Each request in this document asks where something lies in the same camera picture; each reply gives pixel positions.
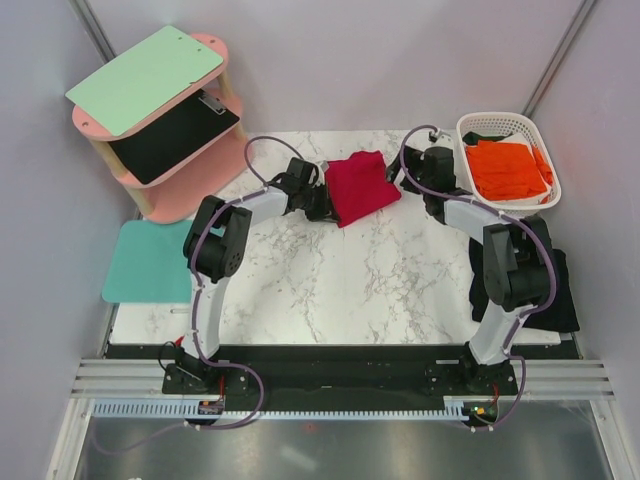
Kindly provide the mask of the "red t shirt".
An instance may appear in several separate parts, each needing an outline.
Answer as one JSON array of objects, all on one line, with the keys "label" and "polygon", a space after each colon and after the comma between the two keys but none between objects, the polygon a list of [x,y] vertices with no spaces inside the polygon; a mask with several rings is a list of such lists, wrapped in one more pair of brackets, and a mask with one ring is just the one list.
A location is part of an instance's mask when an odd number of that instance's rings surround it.
[{"label": "red t shirt", "polygon": [[330,161],[325,181],[339,228],[401,199],[398,188],[386,180],[381,151],[359,151],[347,159]]}]

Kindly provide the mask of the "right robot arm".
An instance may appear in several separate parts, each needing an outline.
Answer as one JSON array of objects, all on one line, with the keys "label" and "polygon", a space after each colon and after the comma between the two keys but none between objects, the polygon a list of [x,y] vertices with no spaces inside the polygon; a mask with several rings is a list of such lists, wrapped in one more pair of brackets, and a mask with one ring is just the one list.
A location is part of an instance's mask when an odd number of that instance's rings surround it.
[{"label": "right robot arm", "polygon": [[450,148],[403,146],[386,170],[387,181],[400,173],[401,187],[420,194],[431,217],[467,234],[479,252],[472,297],[482,301],[472,311],[480,315],[480,326],[467,343],[471,360],[458,368],[457,377],[465,391],[481,393],[494,381],[492,367],[511,357],[526,320],[555,300],[560,277],[547,224],[537,214],[501,213],[458,189]]}]

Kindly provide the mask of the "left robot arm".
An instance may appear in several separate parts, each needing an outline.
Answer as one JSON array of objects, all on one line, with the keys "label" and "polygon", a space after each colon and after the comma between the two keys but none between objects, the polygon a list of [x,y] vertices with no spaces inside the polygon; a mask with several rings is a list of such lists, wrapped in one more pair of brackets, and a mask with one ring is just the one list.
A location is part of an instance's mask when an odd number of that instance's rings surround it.
[{"label": "left robot arm", "polygon": [[201,202],[183,245],[192,291],[182,347],[198,358],[187,366],[184,379],[196,392],[218,385],[220,371],[207,360],[219,350],[225,293],[243,262],[251,228],[298,210],[310,222],[338,220],[320,167],[299,158],[256,192],[233,200],[207,196]]}]

